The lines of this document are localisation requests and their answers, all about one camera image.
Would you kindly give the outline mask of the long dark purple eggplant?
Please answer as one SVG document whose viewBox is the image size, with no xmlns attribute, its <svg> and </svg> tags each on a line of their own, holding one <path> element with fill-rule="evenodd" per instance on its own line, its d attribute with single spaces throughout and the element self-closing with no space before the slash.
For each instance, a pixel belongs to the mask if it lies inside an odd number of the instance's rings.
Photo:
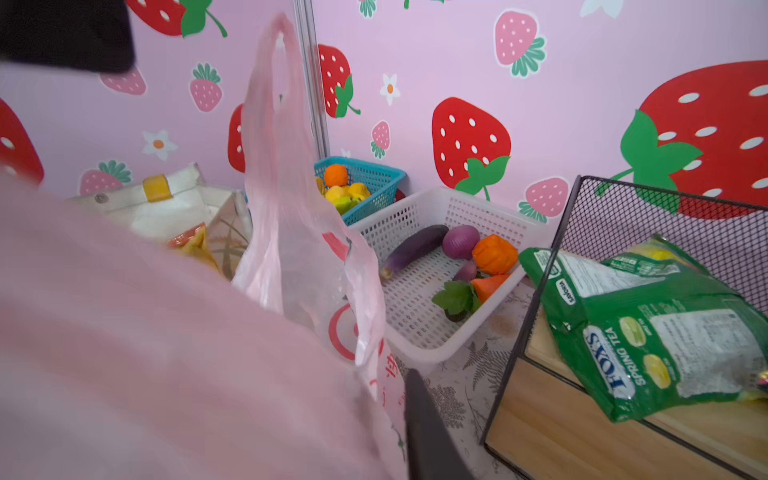
<svg viewBox="0 0 768 480">
<path fill-rule="evenodd" d="M 384 260 L 380 268 L 381 279 L 392 279 L 411 263 L 440 247 L 448 231 L 446 225 L 432 225 L 405 239 Z"/>
</svg>

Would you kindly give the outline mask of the orange toy tangerine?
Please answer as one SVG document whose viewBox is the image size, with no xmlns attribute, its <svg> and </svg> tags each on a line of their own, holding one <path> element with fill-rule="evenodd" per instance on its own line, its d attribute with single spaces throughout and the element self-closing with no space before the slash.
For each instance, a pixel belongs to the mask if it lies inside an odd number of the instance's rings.
<svg viewBox="0 0 768 480">
<path fill-rule="evenodd" d="M 345 187 L 349 184 L 349 174 L 344 165 L 332 164 L 325 169 L 323 180 L 328 188 Z"/>
</svg>

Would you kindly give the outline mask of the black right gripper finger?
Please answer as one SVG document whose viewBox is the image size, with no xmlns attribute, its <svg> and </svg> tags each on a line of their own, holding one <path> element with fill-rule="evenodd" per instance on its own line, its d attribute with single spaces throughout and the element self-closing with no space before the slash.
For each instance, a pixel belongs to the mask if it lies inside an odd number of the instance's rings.
<svg viewBox="0 0 768 480">
<path fill-rule="evenodd" d="M 405 375 L 405 423 L 411 480 L 473 479 L 416 369 Z"/>
</svg>

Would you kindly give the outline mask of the teal plastic fruit basket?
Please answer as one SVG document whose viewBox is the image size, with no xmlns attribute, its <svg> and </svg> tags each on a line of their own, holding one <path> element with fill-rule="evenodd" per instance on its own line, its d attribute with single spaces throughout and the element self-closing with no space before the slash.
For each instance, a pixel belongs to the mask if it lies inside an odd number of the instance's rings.
<svg viewBox="0 0 768 480">
<path fill-rule="evenodd" d="M 346 157 L 328 157 L 316 162 L 315 176 L 323 177 L 326 169 L 333 165 L 345 167 L 349 180 L 362 183 L 371 193 L 369 198 L 341 216 L 348 226 L 393 204 L 400 183 L 407 177 L 403 170 L 397 168 Z"/>
</svg>

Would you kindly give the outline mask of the yellow toy lemon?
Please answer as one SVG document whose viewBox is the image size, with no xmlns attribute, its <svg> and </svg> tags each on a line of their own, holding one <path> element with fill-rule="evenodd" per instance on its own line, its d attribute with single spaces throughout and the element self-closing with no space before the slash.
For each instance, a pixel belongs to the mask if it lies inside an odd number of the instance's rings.
<svg viewBox="0 0 768 480">
<path fill-rule="evenodd" d="M 370 196 L 370 190 L 363 183 L 353 183 L 345 187 L 332 187 L 325 193 L 325 199 L 331 203 L 338 203 L 344 198 L 360 203 Z"/>
</svg>

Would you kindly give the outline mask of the white canvas tote bag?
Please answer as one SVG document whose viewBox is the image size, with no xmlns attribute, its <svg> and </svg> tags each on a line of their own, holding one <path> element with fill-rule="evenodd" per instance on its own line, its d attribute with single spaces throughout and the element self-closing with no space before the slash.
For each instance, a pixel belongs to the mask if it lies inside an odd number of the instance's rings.
<svg viewBox="0 0 768 480">
<path fill-rule="evenodd" d="M 205 183 L 193 163 L 169 175 L 132 184 L 132 172 L 116 160 L 83 173 L 76 204 L 97 211 L 134 234 L 167 245 L 200 223 L 220 273 L 231 280 L 249 245 L 252 222 L 242 192 Z"/>
</svg>

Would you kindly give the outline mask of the pink plastic grocery bag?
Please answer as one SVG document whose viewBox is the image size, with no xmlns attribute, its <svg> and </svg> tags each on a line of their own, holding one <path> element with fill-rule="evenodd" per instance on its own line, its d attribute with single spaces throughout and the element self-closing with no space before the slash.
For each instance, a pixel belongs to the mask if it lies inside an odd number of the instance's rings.
<svg viewBox="0 0 768 480">
<path fill-rule="evenodd" d="M 5 479 L 404 479 L 378 259 L 310 174 L 296 30 L 243 111 L 235 277 L 1 177 Z"/>
</svg>

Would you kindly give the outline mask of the orange toy pumpkin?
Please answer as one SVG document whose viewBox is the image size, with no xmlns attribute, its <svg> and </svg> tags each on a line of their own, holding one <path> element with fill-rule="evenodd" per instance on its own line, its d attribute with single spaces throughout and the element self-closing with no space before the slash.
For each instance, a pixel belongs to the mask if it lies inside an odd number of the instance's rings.
<svg viewBox="0 0 768 480">
<path fill-rule="evenodd" d="M 475 245 L 472 257 L 481 272 L 497 276 L 507 274 L 515 267 L 519 253 L 507 240 L 490 235 Z"/>
</svg>

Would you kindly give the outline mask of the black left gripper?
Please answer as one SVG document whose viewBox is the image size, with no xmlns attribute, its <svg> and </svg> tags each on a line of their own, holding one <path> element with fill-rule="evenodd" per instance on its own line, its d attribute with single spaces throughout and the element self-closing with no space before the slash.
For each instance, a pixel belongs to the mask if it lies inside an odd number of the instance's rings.
<svg viewBox="0 0 768 480">
<path fill-rule="evenodd" d="M 96 73 L 135 65 L 130 17 L 121 0 L 6 0 L 1 60 Z"/>
</svg>

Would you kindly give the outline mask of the yellow snack packet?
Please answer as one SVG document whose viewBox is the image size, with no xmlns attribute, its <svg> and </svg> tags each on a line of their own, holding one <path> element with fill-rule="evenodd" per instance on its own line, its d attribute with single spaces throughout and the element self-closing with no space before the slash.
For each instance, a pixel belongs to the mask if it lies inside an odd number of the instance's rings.
<svg viewBox="0 0 768 480">
<path fill-rule="evenodd" d="M 200 223 L 173 237 L 167 242 L 167 246 L 170 249 L 176 250 L 179 254 L 193 258 L 217 272 L 220 271 L 208 246 L 207 228 L 204 223 Z"/>
</svg>

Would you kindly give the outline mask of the green snack packet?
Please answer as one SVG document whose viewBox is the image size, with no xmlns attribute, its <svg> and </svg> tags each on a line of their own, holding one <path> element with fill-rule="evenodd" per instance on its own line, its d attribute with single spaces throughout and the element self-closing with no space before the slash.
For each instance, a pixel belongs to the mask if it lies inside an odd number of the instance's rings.
<svg viewBox="0 0 768 480">
<path fill-rule="evenodd" d="M 767 318 L 661 236 L 604 261 L 529 248 L 564 362 L 613 422 L 767 395 Z"/>
</svg>

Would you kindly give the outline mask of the white plastic vegetable basket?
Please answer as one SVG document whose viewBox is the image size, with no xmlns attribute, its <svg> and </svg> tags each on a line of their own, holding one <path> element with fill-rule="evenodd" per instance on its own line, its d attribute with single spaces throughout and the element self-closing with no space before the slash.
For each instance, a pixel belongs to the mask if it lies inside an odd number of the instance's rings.
<svg viewBox="0 0 768 480">
<path fill-rule="evenodd" d="M 383 261 L 402 241 L 432 225 L 471 225 L 483 235 L 498 235 L 518 251 L 544 244 L 545 226 L 478 197 L 444 187 L 411 195 L 350 228 L 359 232 Z M 404 364 L 426 375 L 465 344 L 525 276 L 515 266 L 510 277 L 479 310 L 460 323 L 449 321 L 431 298 L 459 271 L 460 260 L 440 248 L 382 282 L 386 339 Z"/>
</svg>

